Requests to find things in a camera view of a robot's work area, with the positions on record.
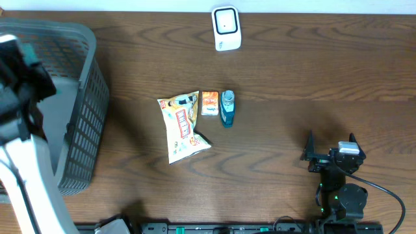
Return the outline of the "yellow snack bag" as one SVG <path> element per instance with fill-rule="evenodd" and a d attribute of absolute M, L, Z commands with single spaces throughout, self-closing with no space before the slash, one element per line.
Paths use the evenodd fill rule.
<path fill-rule="evenodd" d="M 202 136 L 194 132 L 198 100 L 198 91 L 157 100 L 166 126 L 169 164 L 211 148 Z"/>

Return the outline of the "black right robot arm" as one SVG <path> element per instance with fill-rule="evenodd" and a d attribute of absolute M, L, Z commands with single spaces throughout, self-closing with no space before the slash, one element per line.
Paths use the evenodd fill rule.
<path fill-rule="evenodd" d="M 338 142 L 338 146 L 329 149 L 327 154 L 315 151 L 313 134 L 309 134 L 301 160 L 309 162 L 309 172 L 320 174 L 315 200 L 328 222 L 363 218 L 368 192 L 357 184 L 347 183 L 346 178 L 358 171 L 365 159 L 366 155 L 352 133 L 347 141 Z"/>

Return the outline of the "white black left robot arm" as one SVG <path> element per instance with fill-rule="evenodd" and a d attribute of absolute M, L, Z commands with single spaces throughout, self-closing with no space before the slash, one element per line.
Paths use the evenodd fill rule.
<path fill-rule="evenodd" d="M 78 233 L 51 167 L 38 102 L 56 93 L 29 44 L 1 35 L 1 182 L 22 233 Z"/>

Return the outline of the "blue mouthwash bottle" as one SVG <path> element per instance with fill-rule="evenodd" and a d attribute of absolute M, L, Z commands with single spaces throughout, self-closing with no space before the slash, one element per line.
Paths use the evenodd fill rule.
<path fill-rule="evenodd" d="M 232 127 L 235 115 L 235 94 L 226 90 L 220 96 L 220 115 L 224 127 Z"/>

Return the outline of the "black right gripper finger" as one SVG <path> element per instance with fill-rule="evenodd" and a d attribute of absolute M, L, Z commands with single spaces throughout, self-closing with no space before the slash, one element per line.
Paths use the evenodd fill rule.
<path fill-rule="evenodd" d="M 358 144 L 356 137 L 353 133 L 349 134 L 349 143 L 350 143 L 350 149 L 354 153 L 363 153 L 363 150 L 361 149 L 360 145 Z"/>
<path fill-rule="evenodd" d="M 300 157 L 301 161 L 310 161 L 315 157 L 315 143 L 313 138 L 313 132 L 310 131 L 307 142 L 303 149 L 302 155 Z"/>

